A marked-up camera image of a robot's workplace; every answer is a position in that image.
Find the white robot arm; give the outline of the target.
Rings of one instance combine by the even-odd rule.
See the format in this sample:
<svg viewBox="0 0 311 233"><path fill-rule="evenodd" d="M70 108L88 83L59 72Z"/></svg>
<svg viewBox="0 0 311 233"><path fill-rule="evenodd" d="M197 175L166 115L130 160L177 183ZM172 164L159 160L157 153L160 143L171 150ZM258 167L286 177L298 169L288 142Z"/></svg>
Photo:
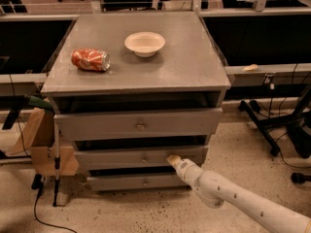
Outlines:
<svg viewBox="0 0 311 233"><path fill-rule="evenodd" d="M191 160L171 154L168 163L208 207L228 202L270 233L311 233L311 218L249 191L214 171L204 171Z"/></svg>

